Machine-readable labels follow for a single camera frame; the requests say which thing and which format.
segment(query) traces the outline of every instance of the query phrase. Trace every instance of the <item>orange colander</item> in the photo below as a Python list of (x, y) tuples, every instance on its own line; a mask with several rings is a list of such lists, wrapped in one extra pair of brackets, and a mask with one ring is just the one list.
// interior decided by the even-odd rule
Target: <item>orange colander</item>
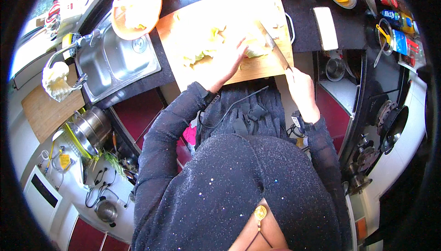
[[(126, 27), (126, 9), (134, 3), (140, 3), (145, 7), (137, 7), (138, 10), (149, 12), (149, 19), (140, 22), (145, 28)], [(112, 6), (112, 27), (121, 39), (132, 40), (150, 33), (159, 21), (162, 0), (113, 0)]]

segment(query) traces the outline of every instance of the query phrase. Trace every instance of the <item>white phone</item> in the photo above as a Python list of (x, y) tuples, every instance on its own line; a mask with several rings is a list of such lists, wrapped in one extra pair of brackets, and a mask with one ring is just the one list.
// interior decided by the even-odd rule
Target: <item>white phone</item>
[(331, 10), (329, 7), (314, 7), (313, 10), (315, 18), (317, 19), (318, 31), (322, 41), (322, 49), (338, 49), (337, 34), (335, 32)]

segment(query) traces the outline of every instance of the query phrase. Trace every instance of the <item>yellow spoon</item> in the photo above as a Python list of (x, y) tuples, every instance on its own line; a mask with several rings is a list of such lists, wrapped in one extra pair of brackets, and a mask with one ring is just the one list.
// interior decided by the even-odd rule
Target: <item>yellow spoon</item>
[(384, 32), (383, 28), (381, 28), (378, 24), (375, 27), (383, 34), (384, 37), (386, 37), (386, 41), (390, 45), (390, 36), (387, 35), (386, 32)]

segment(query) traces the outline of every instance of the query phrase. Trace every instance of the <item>drain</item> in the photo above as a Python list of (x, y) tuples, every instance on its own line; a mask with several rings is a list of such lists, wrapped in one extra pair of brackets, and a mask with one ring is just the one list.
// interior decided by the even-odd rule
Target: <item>drain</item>
[(132, 41), (132, 49), (136, 53), (142, 53), (146, 51), (147, 48), (147, 39), (146, 36), (142, 36), (141, 38), (135, 39)]

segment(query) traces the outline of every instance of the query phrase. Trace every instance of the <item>sink basin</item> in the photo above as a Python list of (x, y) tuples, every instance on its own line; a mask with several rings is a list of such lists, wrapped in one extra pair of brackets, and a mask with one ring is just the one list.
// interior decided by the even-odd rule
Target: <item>sink basin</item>
[(91, 103), (161, 70), (148, 34), (135, 40), (119, 38), (108, 13), (96, 27), (101, 32), (94, 47), (83, 46), (77, 53), (78, 72), (87, 73), (83, 85)]

